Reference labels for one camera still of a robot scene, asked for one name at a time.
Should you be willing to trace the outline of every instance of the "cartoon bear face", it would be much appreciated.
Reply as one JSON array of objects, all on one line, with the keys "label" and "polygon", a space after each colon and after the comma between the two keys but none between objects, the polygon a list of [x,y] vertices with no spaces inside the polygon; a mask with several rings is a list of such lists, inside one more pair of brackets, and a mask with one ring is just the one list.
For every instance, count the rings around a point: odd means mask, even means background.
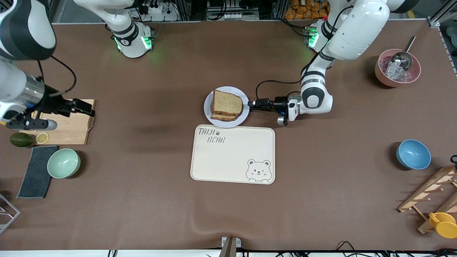
[{"label": "cartoon bear face", "polygon": [[256,162],[251,159],[248,161],[248,171],[246,171],[246,177],[249,181],[253,180],[255,182],[266,181],[269,182],[273,176],[270,171],[270,161],[265,160],[263,162]]}]

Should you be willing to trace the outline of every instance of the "lime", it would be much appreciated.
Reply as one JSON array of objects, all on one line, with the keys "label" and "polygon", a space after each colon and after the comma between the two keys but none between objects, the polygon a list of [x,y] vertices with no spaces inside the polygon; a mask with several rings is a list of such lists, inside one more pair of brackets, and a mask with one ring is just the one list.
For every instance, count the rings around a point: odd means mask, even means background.
[{"label": "lime", "polygon": [[40,134],[37,135],[35,140],[37,141],[37,144],[42,145],[49,140],[49,134],[46,132],[41,132]]},{"label": "lime", "polygon": [[33,138],[26,133],[14,133],[10,136],[10,142],[17,147],[26,147],[33,144]]}]

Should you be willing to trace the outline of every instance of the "green indicator light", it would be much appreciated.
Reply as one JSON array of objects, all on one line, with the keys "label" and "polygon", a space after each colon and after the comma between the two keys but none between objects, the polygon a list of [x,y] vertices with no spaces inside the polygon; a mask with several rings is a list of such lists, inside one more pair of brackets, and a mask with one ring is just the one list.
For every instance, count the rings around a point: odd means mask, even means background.
[{"label": "green indicator light", "polygon": [[311,39],[309,40],[309,46],[310,47],[315,47],[316,46],[316,42],[317,42],[317,39],[319,38],[319,33],[315,33],[314,36],[311,37]]},{"label": "green indicator light", "polygon": [[144,47],[146,49],[151,48],[151,39],[149,39],[148,37],[141,37],[141,41],[143,41]]},{"label": "green indicator light", "polygon": [[114,41],[116,41],[117,49],[119,49],[119,51],[121,51],[121,46],[119,45],[119,42],[117,41],[117,38],[114,38]]}]

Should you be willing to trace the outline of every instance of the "toast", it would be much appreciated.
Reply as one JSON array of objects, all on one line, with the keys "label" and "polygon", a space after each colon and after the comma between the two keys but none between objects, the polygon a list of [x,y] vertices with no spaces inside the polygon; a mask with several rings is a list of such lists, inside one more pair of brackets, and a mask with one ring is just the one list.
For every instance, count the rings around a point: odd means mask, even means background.
[{"label": "toast", "polygon": [[214,90],[213,92],[213,114],[225,116],[239,116],[243,111],[243,102],[239,96]]},{"label": "toast", "polygon": [[234,121],[236,120],[237,116],[227,116],[222,114],[213,114],[211,115],[211,119],[217,119],[222,121]]}]

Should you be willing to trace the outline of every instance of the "white floor edge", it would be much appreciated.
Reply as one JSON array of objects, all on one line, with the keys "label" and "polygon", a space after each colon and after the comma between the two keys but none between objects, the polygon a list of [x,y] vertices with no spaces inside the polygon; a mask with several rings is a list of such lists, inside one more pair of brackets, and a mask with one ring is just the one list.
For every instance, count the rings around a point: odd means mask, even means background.
[{"label": "white floor edge", "polygon": [[[218,257],[220,250],[119,250],[116,257]],[[363,253],[378,257],[374,253]],[[276,257],[275,252],[250,252],[249,257]],[[399,253],[399,257],[409,257]],[[51,250],[51,251],[0,251],[0,257],[107,257],[108,250]],[[237,257],[247,257],[238,252]],[[344,257],[342,253],[310,253],[310,257]],[[430,257],[427,254],[414,254],[414,257]]]}]

